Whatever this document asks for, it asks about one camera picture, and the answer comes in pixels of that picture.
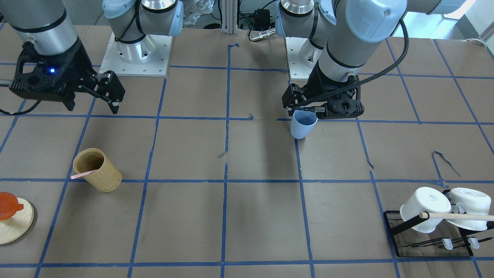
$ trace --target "wooden dowel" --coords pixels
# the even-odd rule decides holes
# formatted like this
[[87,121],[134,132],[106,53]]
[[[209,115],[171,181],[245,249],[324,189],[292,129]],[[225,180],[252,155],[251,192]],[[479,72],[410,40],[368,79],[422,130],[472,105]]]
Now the wooden dowel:
[[[420,218],[427,219],[427,213],[421,212]],[[480,220],[494,221],[494,215],[474,215],[474,214],[457,214],[457,213],[437,213],[429,212],[430,219],[465,219],[465,220]]]

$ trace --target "orange object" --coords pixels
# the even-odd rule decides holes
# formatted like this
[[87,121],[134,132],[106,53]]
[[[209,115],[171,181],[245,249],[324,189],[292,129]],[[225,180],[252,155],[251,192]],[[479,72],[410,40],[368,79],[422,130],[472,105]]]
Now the orange object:
[[17,197],[8,192],[0,192],[0,221],[7,220],[14,214],[24,208],[23,204],[19,204]]

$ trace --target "wooden coaster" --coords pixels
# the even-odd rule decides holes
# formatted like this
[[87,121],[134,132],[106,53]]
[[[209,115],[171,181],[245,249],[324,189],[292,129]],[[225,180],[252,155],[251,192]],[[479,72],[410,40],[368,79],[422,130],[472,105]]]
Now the wooden coaster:
[[0,221],[0,244],[7,244],[20,238],[31,226],[34,219],[33,206],[26,200],[17,198],[24,209],[7,220]]

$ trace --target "plastic bag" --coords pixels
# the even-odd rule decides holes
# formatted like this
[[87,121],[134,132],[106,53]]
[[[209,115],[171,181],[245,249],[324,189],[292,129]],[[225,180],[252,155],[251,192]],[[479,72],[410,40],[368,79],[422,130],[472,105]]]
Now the plastic bag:
[[214,0],[182,0],[184,3],[183,26],[193,26],[203,14],[213,12]]

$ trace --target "tan cylindrical cup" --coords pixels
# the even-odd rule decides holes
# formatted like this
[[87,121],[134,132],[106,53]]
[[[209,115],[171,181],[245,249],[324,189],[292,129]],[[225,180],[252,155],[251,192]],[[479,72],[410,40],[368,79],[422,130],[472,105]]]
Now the tan cylindrical cup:
[[97,171],[82,178],[101,192],[110,192],[122,182],[122,173],[105,153],[97,148],[85,149],[74,159],[74,171],[78,174],[92,170]]

